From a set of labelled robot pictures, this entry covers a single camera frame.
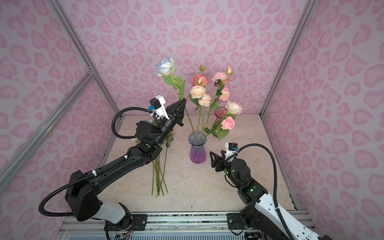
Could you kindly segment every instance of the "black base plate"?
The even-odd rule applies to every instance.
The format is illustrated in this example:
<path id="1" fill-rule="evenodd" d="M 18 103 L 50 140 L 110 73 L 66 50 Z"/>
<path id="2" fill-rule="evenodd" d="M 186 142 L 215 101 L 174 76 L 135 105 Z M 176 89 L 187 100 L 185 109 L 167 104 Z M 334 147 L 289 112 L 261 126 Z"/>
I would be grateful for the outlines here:
<path id="1" fill-rule="evenodd" d="M 227 214 L 228 229 L 230 230 L 242 230 L 244 229 L 244 220 L 241 214 Z"/>
<path id="2" fill-rule="evenodd" d="M 133 226 L 133 231 L 144 231 L 145 226 L 147 225 L 147 214 L 132 214 L 132 218 L 133 218 L 133 222 L 135 223 Z M 116 224 L 109 222 L 108 231 L 112 232 L 112 231 L 120 231 L 120 230 Z"/>

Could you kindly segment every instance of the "metal frame bar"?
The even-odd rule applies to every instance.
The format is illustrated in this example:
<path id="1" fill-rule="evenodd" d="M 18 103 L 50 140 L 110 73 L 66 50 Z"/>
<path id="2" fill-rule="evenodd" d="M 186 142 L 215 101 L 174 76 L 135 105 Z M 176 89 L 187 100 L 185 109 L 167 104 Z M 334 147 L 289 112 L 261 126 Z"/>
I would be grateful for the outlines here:
<path id="1" fill-rule="evenodd" d="M 287 190 L 288 190 L 288 193 L 291 197 L 291 200 L 292 200 L 292 203 L 293 203 L 293 207 L 296 209 L 296 210 L 302 210 L 301 207 L 300 207 L 300 204 L 299 204 L 299 201 L 297 201 L 297 198 L 296 198 L 296 195 L 295 193 L 293 192 L 293 189 L 292 189 L 292 186 L 291 186 L 291 183 L 288 181 L 288 177 L 287 177 L 287 174 L 286 174 L 286 171 L 285 169 L 283 168 L 283 166 L 281 165 L 281 161 L 279 159 L 279 156 L 277 154 L 277 150 L 276 150 L 276 147 L 275 147 L 275 144 L 273 143 L 272 139 L 271 139 L 271 134 L 269 133 L 266 125 L 265 125 L 265 122 L 263 119 L 262 120 L 262 123 L 263 123 L 263 126 L 264 126 L 264 130 L 266 132 L 266 135 L 268 136 L 268 141 L 269 143 L 271 144 L 272 146 L 272 151 L 273 151 L 273 154 L 275 155 L 276 157 L 276 162 L 277 164 L 279 165 L 279 168 L 280 168 L 280 171 L 283 175 L 283 179 L 284 179 L 284 182 L 285 182 L 285 185 L 287 186 Z"/>
<path id="2" fill-rule="evenodd" d="M 276 77 L 273 80 L 272 87 L 268 92 L 268 95 L 266 97 L 266 100 L 264 102 L 262 110 L 260 112 L 260 117 L 262 119 L 263 119 L 263 116 L 264 116 L 265 112 L 267 111 L 268 106 L 272 100 L 272 97 L 273 97 L 273 95 L 277 89 L 277 85 L 279 84 L 279 82 L 281 81 L 281 79 L 284 75 L 285 69 L 287 68 L 287 66 L 289 64 L 289 61 L 293 55 L 293 52 L 295 51 L 295 48 L 296 48 L 297 44 L 299 43 L 300 38 L 304 33 L 305 27 L 307 26 L 309 19 L 310 19 L 312 13 L 314 12 L 318 2 L 319 2 L 318 0 L 308 0 L 305 7 L 304 7 L 303 14 L 300 17 L 299 23 L 298 23 L 298 25 L 294 31 L 294 34 L 292 36 L 292 40 L 289 43 L 288 49 L 285 52 L 284 58 L 281 62 L 281 65 L 280 65 L 278 71 L 277 71 Z"/>
<path id="3" fill-rule="evenodd" d="M 66 114 L 68 109 L 79 98 L 86 89 L 88 84 L 94 78 L 93 71 L 89 71 L 80 83 L 71 91 L 71 93 L 61 102 L 55 111 L 45 120 L 45 122 L 35 131 L 35 134 L 29 139 L 27 144 L 10 159 L 8 165 L 0 173 L 0 193 L 2 193 L 13 178 L 24 167 L 32 154 L 43 143 L 48 134 L 58 124 L 61 118 Z"/>
<path id="4" fill-rule="evenodd" d="M 93 65 L 89 55 L 87 54 L 85 47 L 81 43 L 80 37 L 74 30 L 71 21 L 69 20 L 67 14 L 65 13 L 63 6 L 59 2 L 59 0 L 47 0 L 49 5 L 51 5 L 51 8 L 55 12 L 57 18 L 59 19 L 61 25 L 63 26 L 64 30 L 68 34 L 68 37 L 71 39 L 72 43 L 74 44 L 74 47 L 79 52 L 82 60 L 85 62 L 85 64 L 88 66 L 88 69 L 95 72 L 96 75 L 96 83 L 99 85 L 101 92 L 103 93 L 104 97 L 107 99 L 107 102 L 111 106 L 114 113 L 119 112 L 119 108 L 117 107 L 115 101 L 113 100 L 111 94 L 105 87 L 103 81 L 101 80 L 101 77 L 99 73 L 97 72 L 96 67 Z"/>

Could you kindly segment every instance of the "peony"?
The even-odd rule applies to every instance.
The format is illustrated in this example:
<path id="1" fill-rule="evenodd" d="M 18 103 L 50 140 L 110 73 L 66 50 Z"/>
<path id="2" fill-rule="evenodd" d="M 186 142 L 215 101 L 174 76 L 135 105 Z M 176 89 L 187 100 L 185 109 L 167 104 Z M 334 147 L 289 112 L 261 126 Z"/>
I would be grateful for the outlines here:
<path id="1" fill-rule="evenodd" d="M 169 76 L 175 72 L 175 60 L 166 57 L 164 60 L 156 64 L 158 76 Z"/>
<path id="2" fill-rule="evenodd" d="M 221 91 L 220 100 L 228 101 L 229 95 L 230 95 L 229 89 L 227 87 L 224 87 L 223 90 Z"/>
<path id="3" fill-rule="evenodd" d="M 209 94 L 203 94 L 203 96 L 201 97 L 201 99 L 199 100 L 199 104 L 201 106 L 204 106 L 204 107 L 209 107 L 209 105 L 211 104 L 212 102 L 212 97 L 211 95 Z"/>
<path id="4" fill-rule="evenodd" d="M 207 90 L 203 86 L 193 86 L 189 92 L 192 95 L 192 98 L 201 98 Z"/>
<path id="5" fill-rule="evenodd" d="M 224 82 L 224 80 L 226 80 L 226 79 L 227 79 L 227 75 L 225 73 L 215 73 L 214 77 L 212 78 L 212 81 L 217 83 L 219 80 Z"/>
<path id="6" fill-rule="evenodd" d="M 191 79 L 192 86 L 203 86 L 208 85 L 208 79 L 201 74 L 195 74 Z"/>
<path id="7" fill-rule="evenodd" d="M 221 127 L 221 129 L 223 130 L 227 130 L 227 129 L 232 130 L 233 127 L 235 126 L 235 121 L 233 120 L 233 117 L 227 117 L 221 122 L 221 125 L 223 125 Z"/>
<path id="8" fill-rule="evenodd" d="M 227 74 L 232 75 L 233 69 L 231 67 L 227 67 Z"/>
<path id="9" fill-rule="evenodd" d="M 228 101 L 225 108 L 228 110 L 229 113 L 232 114 L 240 114 L 241 111 L 243 111 L 243 108 L 237 104 L 236 102 Z"/>

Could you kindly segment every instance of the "light pink rose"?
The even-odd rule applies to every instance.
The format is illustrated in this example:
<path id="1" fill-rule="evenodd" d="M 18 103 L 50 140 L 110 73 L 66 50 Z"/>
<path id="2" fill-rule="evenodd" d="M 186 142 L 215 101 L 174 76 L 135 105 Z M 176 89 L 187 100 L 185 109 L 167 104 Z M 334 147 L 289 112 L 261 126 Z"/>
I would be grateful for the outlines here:
<path id="1" fill-rule="evenodd" d="M 233 120 L 232 117 L 227 117 L 221 122 L 221 125 L 223 125 L 221 127 L 221 129 L 223 130 L 227 130 L 227 129 L 232 130 L 233 127 L 235 126 L 235 121 Z"/>
<path id="2" fill-rule="evenodd" d="M 212 97 L 209 94 L 204 93 L 201 99 L 199 100 L 199 104 L 204 107 L 209 107 L 212 102 Z"/>
<path id="3" fill-rule="evenodd" d="M 230 95 L 229 89 L 227 87 L 224 87 L 221 93 L 222 94 L 220 95 L 220 100 L 228 101 Z"/>
<path id="4" fill-rule="evenodd" d="M 208 85 L 208 79 L 201 74 L 195 74 L 191 79 L 192 86 L 203 86 Z"/>
<path id="5" fill-rule="evenodd" d="M 227 75 L 225 73 L 215 73 L 214 77 L 212 78 L 212 81 L 217 82 L 218 80 L 221 80 L 222 82 L 227 79 Z"/>
<path id="6" fill-rule="evenodd" d="M 192 98 L 201 98 L 207 90 L 203 86 L 193 86 L 189 92 L 192 95 Z"/>

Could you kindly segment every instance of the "mounting plate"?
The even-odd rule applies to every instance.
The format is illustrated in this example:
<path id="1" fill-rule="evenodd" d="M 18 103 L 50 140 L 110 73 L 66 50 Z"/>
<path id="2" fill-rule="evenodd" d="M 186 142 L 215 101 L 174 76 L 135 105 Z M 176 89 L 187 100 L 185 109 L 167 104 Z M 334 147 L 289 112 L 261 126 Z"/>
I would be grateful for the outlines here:
<path id="1" fill-rule="evenodd" d="M 132 214 L 133 222 L 133 231 L 144 231 L 145 226 L 147 225 L 147 214 Z M 108 231 L 120 231 L 119 227 L 116 224 L 111 222 L 108 223 Z"/>

